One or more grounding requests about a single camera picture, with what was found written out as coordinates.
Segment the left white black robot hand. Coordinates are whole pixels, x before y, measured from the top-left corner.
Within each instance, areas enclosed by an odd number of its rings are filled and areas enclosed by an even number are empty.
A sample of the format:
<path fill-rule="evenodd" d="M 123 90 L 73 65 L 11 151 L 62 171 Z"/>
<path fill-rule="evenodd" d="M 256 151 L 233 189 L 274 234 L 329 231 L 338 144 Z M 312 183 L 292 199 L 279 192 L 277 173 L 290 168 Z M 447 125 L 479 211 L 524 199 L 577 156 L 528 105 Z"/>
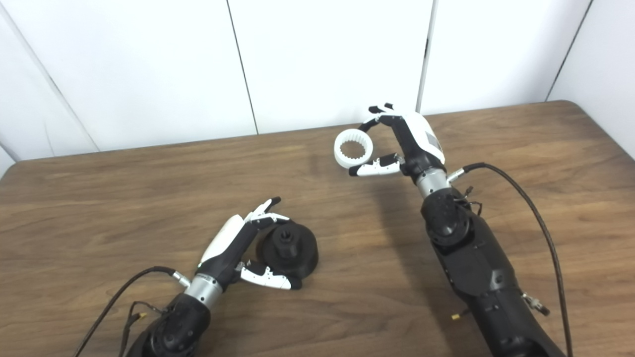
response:
<path fill-rule="evenodd" d="M 195 277 L 187 289 L 190 295 L 195 289 L 225 292 L 238 279 L 272 289 L 302 288 L 302 281 L 298 278 L 277 273 L 262 263 L 242 261 L 243 255 L 262 229 L 290 222 L 289 217 L 271 212 L 271 208 L 280 201 L 281 197 L 272 197 L 246 217 L 233 215 L 225 222 L 203 253 Z"/>

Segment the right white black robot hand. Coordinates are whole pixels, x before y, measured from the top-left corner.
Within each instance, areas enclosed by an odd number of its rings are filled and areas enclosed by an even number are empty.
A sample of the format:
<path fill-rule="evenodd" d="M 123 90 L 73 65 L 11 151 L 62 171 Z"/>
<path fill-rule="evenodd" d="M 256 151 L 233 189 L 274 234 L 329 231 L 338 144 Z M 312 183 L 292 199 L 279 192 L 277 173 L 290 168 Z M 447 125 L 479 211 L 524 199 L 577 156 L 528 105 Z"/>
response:
<path fill-rule="evenodd" d="M 398 110 L 390 103 L 371 106 L 368 111 L 373 116 L 360 124 L 358 129 L 367 133 L 378 124 L 390 127 L 402 152 L 352 166 L 348 169 L 349 176 L 368 177 L 402 173 L 416 179 L 430 169 L 446 171 L 442 147 L 424 116 L 417 112 Z"/>

